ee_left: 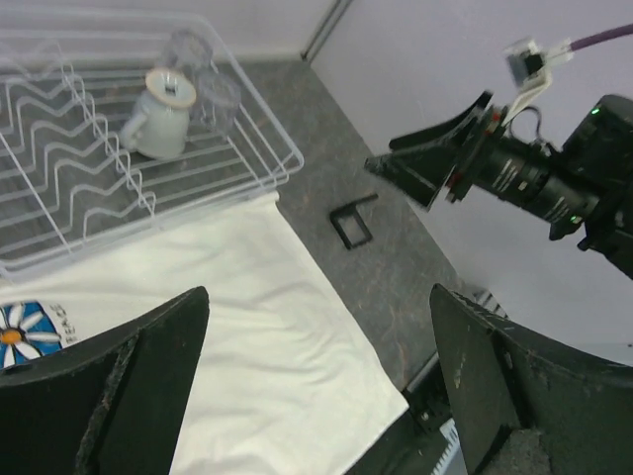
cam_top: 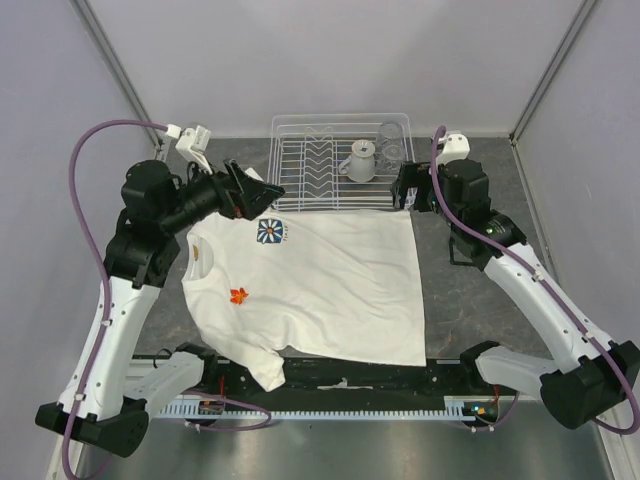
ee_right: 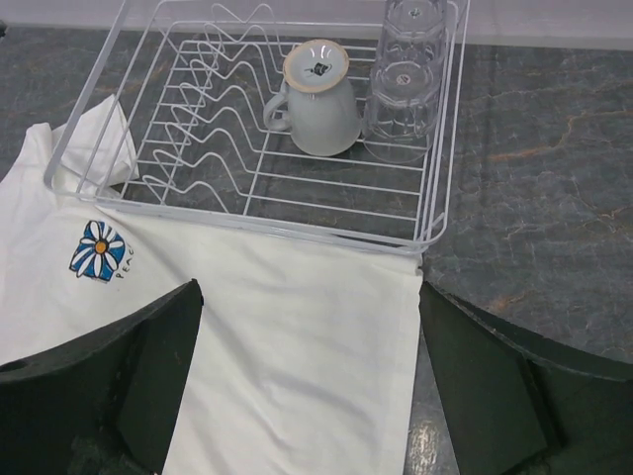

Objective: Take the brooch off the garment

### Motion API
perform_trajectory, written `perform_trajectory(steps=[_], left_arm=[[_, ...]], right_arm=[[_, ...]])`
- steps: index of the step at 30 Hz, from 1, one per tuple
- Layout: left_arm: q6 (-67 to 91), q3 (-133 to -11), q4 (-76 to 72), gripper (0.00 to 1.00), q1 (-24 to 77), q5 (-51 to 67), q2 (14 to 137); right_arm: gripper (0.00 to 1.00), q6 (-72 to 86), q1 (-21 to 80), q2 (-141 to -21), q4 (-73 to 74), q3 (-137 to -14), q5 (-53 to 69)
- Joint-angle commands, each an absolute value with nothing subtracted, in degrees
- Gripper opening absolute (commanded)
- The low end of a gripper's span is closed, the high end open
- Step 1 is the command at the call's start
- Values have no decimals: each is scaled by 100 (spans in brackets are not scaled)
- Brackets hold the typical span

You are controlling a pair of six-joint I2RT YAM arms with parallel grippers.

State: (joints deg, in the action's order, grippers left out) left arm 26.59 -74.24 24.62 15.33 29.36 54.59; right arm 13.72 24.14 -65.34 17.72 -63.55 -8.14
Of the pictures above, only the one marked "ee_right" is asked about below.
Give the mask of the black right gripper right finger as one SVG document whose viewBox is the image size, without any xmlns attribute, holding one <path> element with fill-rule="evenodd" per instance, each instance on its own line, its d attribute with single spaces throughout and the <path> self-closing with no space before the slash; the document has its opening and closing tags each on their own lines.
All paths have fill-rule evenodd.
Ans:
<svg viewBox="0 0 633 475">
<path fill-rule="evenodd" d="M 629 474 L 632 366 L 429 282 L 421 326 L 462 474 Z"/>
</svg>

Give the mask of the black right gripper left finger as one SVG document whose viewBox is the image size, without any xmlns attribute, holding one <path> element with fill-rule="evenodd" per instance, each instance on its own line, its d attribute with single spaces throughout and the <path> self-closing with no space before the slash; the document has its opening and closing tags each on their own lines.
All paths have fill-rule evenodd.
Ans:
<svg viewBox="0 0 633 475">
<path fill-rule="evenodd" d="M 202 317 L 196 280 L 1 367 L 4 474 L 159 474 Z"/>
</svg>

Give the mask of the white t-shirt with flower print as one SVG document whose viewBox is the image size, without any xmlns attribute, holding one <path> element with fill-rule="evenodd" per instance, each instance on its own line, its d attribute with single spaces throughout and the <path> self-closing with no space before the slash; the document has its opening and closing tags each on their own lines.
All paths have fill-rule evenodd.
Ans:
<svg viewBox="0 0 633 475">
<path fill-rule="evenodd" d="M 62 128 L 29 127 L 1 182 L 1 359 L 109 324 L 180 284 L 204 297 L 169 474 L 403 471 L 422 279 L 414 258 L 96 208 L 136 155 L 121 106 L 84 113 L 51 188 Z"/>
</svg>

